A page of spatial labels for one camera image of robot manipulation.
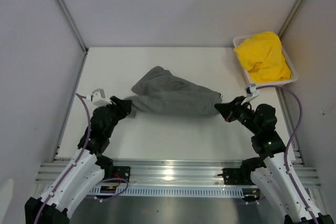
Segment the grey shorts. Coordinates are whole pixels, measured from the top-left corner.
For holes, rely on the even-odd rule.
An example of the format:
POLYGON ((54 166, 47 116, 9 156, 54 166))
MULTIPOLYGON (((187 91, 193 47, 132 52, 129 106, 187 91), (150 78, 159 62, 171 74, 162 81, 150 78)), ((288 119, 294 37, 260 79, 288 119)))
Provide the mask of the grey shorts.
POLYGON ((168 116, 210 118, 216 116, 216 104, 222 103, 222 95, 199 86, 170 71, 156 66, 147 72, 131 89, 134 95, 132 113, 151 113, 168 116))

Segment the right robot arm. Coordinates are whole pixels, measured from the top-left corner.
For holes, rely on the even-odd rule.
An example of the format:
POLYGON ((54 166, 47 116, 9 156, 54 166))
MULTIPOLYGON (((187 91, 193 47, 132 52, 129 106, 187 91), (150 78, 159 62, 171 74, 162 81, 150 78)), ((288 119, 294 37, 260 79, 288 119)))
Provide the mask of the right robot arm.
POLYGON ((226 122, 238 121, 253 134, 252 147, 257 157, 242 161, 240 179, 255 184, 284 223, 333 223, 304 189, 287 157, 288 151, 276 132, 276 110, 260 104, 255 110, 244 104, 244 97, 216 104, 226 122))

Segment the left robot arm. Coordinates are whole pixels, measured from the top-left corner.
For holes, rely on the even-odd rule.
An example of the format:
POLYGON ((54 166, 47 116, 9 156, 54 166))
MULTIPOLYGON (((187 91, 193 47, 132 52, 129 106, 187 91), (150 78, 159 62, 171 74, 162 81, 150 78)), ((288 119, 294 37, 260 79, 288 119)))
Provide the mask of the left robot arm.
POLYGON ((115 182, 129 185, 129 175, 122 175, 113 160, 103 155, 112 132, 132 108, 131 100, 91 96, 96 105, 87 114, 88 126, 78 148, 65 169, 38 198, 25 203, 26 223, 69 223, 70 219, 95 185, 115 182))

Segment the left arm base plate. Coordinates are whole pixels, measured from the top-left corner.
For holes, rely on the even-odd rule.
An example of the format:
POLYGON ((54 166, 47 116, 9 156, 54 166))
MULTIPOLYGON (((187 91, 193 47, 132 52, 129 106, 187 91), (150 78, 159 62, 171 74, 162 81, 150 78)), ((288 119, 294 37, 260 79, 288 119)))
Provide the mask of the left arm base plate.
POLYGON ((104 179, 108 179, 108 182, 113 183, 125 183, 125 180, 129 182, 131 175, 130 166, 114 166, 109 168, 104 175, 104 179))

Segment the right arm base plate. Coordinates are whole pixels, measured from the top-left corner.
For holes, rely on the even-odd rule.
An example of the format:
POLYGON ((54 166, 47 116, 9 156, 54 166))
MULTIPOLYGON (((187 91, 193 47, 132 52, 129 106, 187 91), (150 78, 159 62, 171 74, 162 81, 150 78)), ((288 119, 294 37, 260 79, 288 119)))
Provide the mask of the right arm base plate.
POLYGON ((220 174, 225 185, 253 185, 254 183, 250 179, 250 173, 244 171, 241 168, 223 168, 220 174))

